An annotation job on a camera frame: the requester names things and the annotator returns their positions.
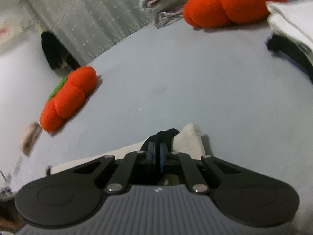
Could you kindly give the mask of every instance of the dotted curtain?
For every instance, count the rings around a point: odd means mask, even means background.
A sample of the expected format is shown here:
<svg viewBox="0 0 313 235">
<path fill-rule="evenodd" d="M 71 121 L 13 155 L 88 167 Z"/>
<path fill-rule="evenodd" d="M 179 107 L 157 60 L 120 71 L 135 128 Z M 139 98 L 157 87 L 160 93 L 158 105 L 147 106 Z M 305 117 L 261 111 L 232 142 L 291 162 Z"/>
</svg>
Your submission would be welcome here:
<svg viewBox="0 0 313 235">
<path fill-rule="evenodd" d="M 21 5 L 52 31 L 81 65 L 150 23 L 139 0 L 23 0 Z"/>
</svg>

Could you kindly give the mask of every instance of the orange plush toy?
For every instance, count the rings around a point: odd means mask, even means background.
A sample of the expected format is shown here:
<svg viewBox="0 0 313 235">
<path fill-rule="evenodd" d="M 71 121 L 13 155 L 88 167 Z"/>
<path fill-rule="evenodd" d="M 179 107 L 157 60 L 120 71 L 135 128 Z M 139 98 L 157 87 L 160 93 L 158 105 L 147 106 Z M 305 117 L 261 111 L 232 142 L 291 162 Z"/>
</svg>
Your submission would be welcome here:
<svg viewBox="0 0 313 235">
<path fill-rule="evenodd" d="M 183 17 L 189 25 L 199 27 L 251 23 L 269 15 L 266 1 L 287 0 L 188 0 Z"/>
<path fill-rule="evenodd" d="M 41 127 L 47 132 L 58 129 L 82 106 L 96 83 L 96 72 L 90 66 L 82 66 L 71 72 L 49 96 L 40 115 Z"/>
</svg>

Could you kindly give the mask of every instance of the white towel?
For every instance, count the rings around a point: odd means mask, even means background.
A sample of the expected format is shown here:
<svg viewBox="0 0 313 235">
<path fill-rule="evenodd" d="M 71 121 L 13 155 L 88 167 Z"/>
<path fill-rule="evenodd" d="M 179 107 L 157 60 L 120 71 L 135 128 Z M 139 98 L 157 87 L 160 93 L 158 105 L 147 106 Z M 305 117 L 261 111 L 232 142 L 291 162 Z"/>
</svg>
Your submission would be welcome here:
<svg viewBox="0 0 313 235">
<path fill-rule="evenodd" d="M 84 164 L 86 162 L 90 162 L 104 155 L 114 155 L 115 159 L 122 159 L 124 156 L 133 151 L 139 150 L 144 141 L 138 142 L 136 144 L 122 147 L 120 149 L 116 149 L 110 152 L 106 152 L 102 155 L 96 155 L 93 157 L 83 158 L 79 160 L 70 161 L 67 163 L 59 164 L 50 169 L 51 174 L 55 174 L 61 172 L 66 169 L 73 168 L 75 166 Z M 200 129 L 190 123 L 187 124 L 179 134 L 177 134 L 173 139 L 173 151 L 178 151 L 182 153 L 189 154 L 192 159 L 201 159 L 201 156 L 205 154 L 204 147 L 201 140 L 201 131 Z"/>
<path fill-rule="evenodd" d="M 313 64 L 313 0 L 292 3 L 267 2 L 268 23 L 274 34 L 299 46 Z"/>
</svg>

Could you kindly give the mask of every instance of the orange pumpkin pillow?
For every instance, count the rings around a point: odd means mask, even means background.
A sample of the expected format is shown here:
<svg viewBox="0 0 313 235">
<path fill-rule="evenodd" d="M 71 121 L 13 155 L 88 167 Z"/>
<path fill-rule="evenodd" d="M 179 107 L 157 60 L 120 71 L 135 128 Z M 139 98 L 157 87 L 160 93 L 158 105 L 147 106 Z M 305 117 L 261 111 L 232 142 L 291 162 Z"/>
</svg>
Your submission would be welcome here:
<svg viewBox="0 0 313 235">
<path fill-rule="evenodd" d="M 49 96 L 40 115 L 41 127 L 52 132 L 62 126 L 82 106 L 96 83 L 96 72 L 90 66 L 82 66 L 71 72 Z"/>
<path fill-rule="evenodd" d="M 188 0 L 183 17 L 189 25 L 199 27 L 251 23 L 269 15 L 266 1 L 287 0 Z"/>
</svg>

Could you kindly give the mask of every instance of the bed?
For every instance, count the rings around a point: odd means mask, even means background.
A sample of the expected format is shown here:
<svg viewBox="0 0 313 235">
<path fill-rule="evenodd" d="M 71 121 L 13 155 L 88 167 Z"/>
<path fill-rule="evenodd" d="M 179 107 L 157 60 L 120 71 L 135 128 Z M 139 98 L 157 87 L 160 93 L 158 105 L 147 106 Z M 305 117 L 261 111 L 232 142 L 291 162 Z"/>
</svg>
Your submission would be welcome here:
<svg viewBox="0 0 313 235">
<path fill-rule="evenodd" d="M 195 30 L 152 24 L 96 58 L 98 84 L 62 130 L 42 133 L 11 188 L 49 165 L 99 155 L 160 130 L 197 124 L 206 151 L 283 180 L 300 195 L 294 220 L 313 232 L 313 85 L 264 41 L 267 22 Z"/>
</svg>

